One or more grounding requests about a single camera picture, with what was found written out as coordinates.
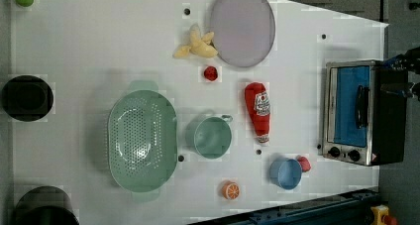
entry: purple plate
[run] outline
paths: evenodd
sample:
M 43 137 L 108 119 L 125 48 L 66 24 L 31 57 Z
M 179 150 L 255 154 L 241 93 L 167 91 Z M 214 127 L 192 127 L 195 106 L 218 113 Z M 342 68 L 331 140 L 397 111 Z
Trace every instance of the purple plate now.
M 234 66 L 254 66 L 269 54 L 275 22 L 266 0 L 216 0 L 210 20 L 219 56 Z

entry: red ball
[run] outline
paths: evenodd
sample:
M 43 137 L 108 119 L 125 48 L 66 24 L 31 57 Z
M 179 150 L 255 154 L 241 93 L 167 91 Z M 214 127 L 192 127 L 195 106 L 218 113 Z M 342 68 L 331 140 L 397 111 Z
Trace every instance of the red ball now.
M 204 77 L 210 81 L 214 81 L 218 77 L 217 68 L 214 66 L 208 66 L 206 70 L 204 70 Z

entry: white table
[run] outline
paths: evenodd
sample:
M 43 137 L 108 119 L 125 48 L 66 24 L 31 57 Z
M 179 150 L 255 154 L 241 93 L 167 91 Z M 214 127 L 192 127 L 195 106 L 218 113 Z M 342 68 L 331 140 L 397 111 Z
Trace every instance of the white table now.
M 213 1 L 36 0 L 29 9 L 12 3 L 12 74 L 39 75 L 55 96 L 45 120 L 11 122 L 15 203 L 32 188 L 54 185 L 70 195 L 80 224 L 186 224 L 377 186 L 378 168 L 326 160 L 316 145 L 325 63 L 382 59 L 385 25 L 269 0 L 276 39 L 258 66 L 172 58 L 192 24 L 208 28 Z M 186 7 L 189 17 L 183 16 Z M 207 64 L 222 71 L 218 82 L 200 76 Z M 185 155 L 158 199 L 148 203 L 119 187 L 107 164 L 107 118 L 135 79 L 155 80 L 173 103 L 178 152 Z M 272 111 L 270 146 L 260 156 L 242 92 L 251 81 L 268 87 Z M 230 151 L 215 161 L 188 151 L 183 137 L 190 120 L 208 109 L 234 117 Z M 306 156 L 312 165 L 291 191 L 268 181 L 278 155 Z M 226 179 L 241 186 L 236 201 L 219 193 Z

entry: small hole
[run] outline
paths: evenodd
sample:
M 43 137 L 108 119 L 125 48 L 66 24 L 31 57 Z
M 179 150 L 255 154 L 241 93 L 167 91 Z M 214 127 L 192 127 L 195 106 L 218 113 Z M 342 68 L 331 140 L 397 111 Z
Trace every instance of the small hole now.
M 184 14 L 185 15 L 190 15 L 191 14 L 191 10 L 189 10 L 188 8 L 184 9 Z

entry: small red object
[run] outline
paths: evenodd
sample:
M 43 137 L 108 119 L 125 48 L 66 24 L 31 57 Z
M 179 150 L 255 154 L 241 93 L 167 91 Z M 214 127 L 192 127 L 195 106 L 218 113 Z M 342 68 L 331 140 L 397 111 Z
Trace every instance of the small red object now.
M 218 73 L 217 68 L 214 66 L 208 66 L 206 70 L 204 70 L 204 77 L 210 81 L 214 81 L 217 79 Z
M 396 220 L 396 218 L 389 215 L 383 216 L 382 221 L 386 225 L 398 225 L 398 221 Z
M 297 161 L 300 163 L 303 172 L 308 172 L 311 170 L 311 165 L 309 164 L 308 159 L 305 157 L 300 157 Z

